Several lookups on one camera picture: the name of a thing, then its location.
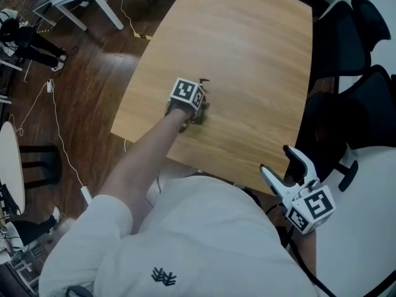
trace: black table base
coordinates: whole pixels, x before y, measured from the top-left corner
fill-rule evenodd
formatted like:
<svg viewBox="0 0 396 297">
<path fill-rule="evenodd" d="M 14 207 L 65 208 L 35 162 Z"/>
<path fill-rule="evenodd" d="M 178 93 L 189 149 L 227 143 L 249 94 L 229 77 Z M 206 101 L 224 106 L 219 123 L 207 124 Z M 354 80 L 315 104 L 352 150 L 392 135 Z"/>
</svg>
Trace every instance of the black table base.
<svg viewBox="0 0 396 297">
<path fill-rule="evenodd" d="M 44 179 L 24 183 L 25 189 L 37 188 L 49 184 L 57 184 L 62 178 L 62 160 L 58 148 L 54 144 L 45 146 L 20 146 L 20 153 L 40 153 L 39 161 L 22 163 L 22 168 L 40 167 Z"/>
</svg>

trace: black logo on shirt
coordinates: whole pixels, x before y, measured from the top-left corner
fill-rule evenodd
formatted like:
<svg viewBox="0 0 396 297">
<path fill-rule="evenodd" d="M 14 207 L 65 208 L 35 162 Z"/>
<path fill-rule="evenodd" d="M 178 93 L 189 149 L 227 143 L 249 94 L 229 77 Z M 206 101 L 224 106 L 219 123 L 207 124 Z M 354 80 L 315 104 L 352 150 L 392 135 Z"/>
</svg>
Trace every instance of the black logo on shirt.
<svg viewBox="0 0 396 297">
<path fill-rule="evenodd" d="M 153 275 L 151 277 L 154 279 L 155 282 L 162 282 L 165 286 L 172 286 L 176 284 L 176 280 L 174 280 L 177 276 L 172 276 L 172 272 L 166 274 L 163 269 L 157 269 L 154 267 Z"/>
</svg>

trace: white shoe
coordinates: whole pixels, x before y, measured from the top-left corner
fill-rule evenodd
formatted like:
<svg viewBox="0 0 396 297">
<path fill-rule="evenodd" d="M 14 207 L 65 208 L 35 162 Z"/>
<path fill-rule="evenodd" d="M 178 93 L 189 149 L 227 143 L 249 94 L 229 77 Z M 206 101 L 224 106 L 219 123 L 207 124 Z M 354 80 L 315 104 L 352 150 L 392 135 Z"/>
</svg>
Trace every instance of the white shoe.
<svg viewBox="0 0 396 297">
<path fill-rule="evenodd" d="M 66 54 L 66 50 L 64 48 L 61 48 L 63 55 L 61 55 L 61 57 L 59 57 L 59 59 L 64 62 L 67 58 L 67 54 Z"/>
<path fill-rule="evenodd" d="M 63 66 L 64 66 L 64 64 L 62 62 L 58 62 L 58 66 L 52 67 L 51 70 L 53 72 L 57 72 L 57 71 L 60 71 L 63 68 Z"/>
<path fill-rule="evenodd" d="M 52 213 L 52 216 L 55 218 L 56 222 L 59 222 L 59 219 L 61 218 L 61 211 L 58 207 L 54 208 L 54 212 Z"/>
</svg>

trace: person's leg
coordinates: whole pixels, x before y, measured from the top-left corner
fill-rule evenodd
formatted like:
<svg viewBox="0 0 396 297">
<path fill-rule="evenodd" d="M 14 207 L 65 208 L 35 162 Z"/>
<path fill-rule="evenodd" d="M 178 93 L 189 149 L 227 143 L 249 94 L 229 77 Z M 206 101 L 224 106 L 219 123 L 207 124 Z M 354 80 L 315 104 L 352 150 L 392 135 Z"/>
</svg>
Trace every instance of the person's leg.
<svg viewBox="0 0 396 297">
<path fill-rule="evenodd" d="M 58 66 L 57 58 L 50 55 L 42 54 L 37 49 L 32 48 L 31 46 L 29 46 L 28 48 L 18 48 L 15 52 L 15 55 L 21 58 L 31 59 L 32 61 L 40 62 L 49 67 Z"/>
<path fill-rule="evenodd" d="M 41 235 L 49 233 L 50 230 L 55 226 L 56 219 L 52 215 L 39 225 L 29 221 L 14 221 L 12 224 L 17 229 L 20 240 L 24 246 L 26 246 L 38 239 Z"/>
<path fill-rule="evenodd" d="M 30 42 L 31 46 L 41 48 L 55 55 L 57 58 L 60 58 L 65 54 L 65 51 L 57 46 L 53 45 L 50 41 L 43 38 L 40 34 L 34 33 L 32 40 Z"/>
</svg>

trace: round table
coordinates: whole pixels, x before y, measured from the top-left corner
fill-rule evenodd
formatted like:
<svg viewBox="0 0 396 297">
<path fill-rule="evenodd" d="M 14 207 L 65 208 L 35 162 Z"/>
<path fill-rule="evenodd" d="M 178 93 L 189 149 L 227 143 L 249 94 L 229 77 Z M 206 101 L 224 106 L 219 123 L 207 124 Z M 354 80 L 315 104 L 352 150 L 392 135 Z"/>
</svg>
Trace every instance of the round table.
<svg viewBox="0 0 396 297">
<path fill-rule="evenodd" d="M 41 153 L 44 160 L 22 163 L 20 153 Z M 46 178 L 24 182 L 23 168 L 40 167 Z M 19 207 L 18 214 L 25 211 L 25 190 L 48 184 L 57 184 L 62 177 L 62 161 L 58 148 L 46 146 L 19 146 L 14 126 L 5 122 L 0 130 L 0 183 L 6 185 L 9 194 Z"/>
</svg>

